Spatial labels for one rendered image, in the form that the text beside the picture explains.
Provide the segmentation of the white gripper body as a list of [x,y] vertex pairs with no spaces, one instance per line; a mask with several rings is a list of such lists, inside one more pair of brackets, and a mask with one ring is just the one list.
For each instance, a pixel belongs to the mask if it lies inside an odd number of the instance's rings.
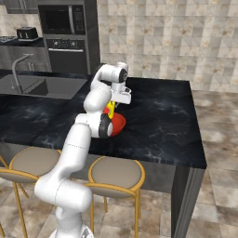
[[112,101],[123,104],[129,104],[131,102],[131,95],[126,92],[122,93],[112,92]]

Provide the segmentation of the yellow cup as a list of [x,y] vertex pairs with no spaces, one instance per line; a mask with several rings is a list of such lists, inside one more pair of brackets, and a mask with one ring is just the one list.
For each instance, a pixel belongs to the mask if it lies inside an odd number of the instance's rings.
[[107,105],[107,108],[109,110],[108,115],[109,115],[110,118],[113,118],[114,107],[115,107],[115,102],[110,100],[108,105]]

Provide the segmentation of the red bowl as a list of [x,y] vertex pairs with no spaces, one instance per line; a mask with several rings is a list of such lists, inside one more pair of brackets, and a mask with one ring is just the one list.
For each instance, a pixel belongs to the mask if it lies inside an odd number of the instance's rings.
[[126,119],[120,113],[115,112],[112,118],[113,130],[111,136],[114,137],[118,135],[126,125]]

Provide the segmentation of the dark sink basin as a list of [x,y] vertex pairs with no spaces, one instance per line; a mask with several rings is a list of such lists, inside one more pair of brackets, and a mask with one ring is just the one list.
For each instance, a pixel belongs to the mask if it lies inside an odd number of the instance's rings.
[[[19,75],[18,80],[26,96],[52,99],[72,99],[87,82],[86,79]],[[0,94],[18,95],[13,74],[0,79]]]

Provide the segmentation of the black built-in oven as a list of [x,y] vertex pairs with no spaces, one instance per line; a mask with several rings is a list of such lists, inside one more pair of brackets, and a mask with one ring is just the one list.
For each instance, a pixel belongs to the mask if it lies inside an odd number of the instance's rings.
[[84,38],[46,37],[45,40],[51,70],[54,73],[88,73]]

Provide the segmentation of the dark tall oven cabinet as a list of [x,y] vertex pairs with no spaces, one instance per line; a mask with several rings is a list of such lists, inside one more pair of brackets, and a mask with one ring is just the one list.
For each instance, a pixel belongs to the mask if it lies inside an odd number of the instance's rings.
[[43,33],[44,44],[46,47],[46,37],[72,37],[84,38],[86,40],[86,59],[88,73],[92,74],[100,64],[99,53],[99,24],[97,0],[37,0],[37,6],[41,5],[83,5],[86,34],[45,34]]

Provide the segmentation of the gold stool with beige seat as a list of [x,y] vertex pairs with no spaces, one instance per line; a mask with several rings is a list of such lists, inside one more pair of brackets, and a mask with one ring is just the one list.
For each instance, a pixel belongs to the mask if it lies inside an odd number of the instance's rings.
[[25,221],[22,213],[18,189],[21,189],[26,197],[28,193],[21,186],[22,183],[35,183],[41,176],[53,169],[60,158],[61,150],[47,148],[28,147],[18,152],[9,164],[0,154],[0,178],[12,182],[20,222],[24,238],[28,238]]
[[104,198],[104,211],[108,212],[108,198],[135,200],[135,238],[139,237],[141,218],[140,189],[145,181],[145,170],[137,160],[101,156],[96,159],[87,172],[89,187],[96,195]]

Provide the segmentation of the black microwave oven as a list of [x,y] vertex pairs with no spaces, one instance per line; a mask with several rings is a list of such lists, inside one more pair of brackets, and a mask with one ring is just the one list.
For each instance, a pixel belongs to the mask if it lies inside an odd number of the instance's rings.
[[41,5],[38,11],[45,34],[86,34],[83,5]]

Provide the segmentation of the grey sink tap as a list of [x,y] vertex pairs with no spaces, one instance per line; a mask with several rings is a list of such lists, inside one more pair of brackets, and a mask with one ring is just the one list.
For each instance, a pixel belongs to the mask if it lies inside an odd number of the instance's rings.
[[22,87],[21,87],[21,84],[20,84],[20,81],[18,79],[18,76],[17,76],[17,65],[28,59],[30,57],[30,54],[25,54],[23,55],[21,58],[18,58],[16,60],[14,60],[13,64],[12,64],[12,73],[13,73],[13,77],[14,77],[14,80],[15,80],[15,84],[16,84],[16,89],[17,89],[17,92],[19,93],[19,95],[23,94],[23,91],[22,91]]

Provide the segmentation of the black toaster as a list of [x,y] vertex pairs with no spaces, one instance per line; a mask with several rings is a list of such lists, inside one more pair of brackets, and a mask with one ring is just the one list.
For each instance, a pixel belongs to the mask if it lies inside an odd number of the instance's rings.
[[17,29],[17,37],[20,41],[34,41],[39,38],[35,27],[20,27]]

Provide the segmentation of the dark kitchen island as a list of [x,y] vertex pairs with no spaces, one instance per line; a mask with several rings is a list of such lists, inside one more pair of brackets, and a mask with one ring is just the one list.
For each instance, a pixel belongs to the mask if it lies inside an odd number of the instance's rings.
[[[190,83],[127,79],[132,101],[116,110],[126,118],[123,131],[93,139],[89,152],[173,165],[171,238],[186,238],[206,170]],[[0,142],[60,149],[74,118],[84,111],[86,83],[72,99],[0,96]]]

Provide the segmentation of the black hob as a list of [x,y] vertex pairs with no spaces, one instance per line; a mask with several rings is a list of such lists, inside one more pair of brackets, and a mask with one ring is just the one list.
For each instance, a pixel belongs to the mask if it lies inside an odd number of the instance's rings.
[[16,39],[18,39],[17,36],[0,36],[0,44],[11,42]]

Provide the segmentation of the grey wall cupboards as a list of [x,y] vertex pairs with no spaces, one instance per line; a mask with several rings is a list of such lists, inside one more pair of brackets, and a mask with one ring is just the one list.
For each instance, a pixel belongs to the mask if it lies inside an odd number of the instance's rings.
[[37,14],[36,0],[3,0],[8,14]]

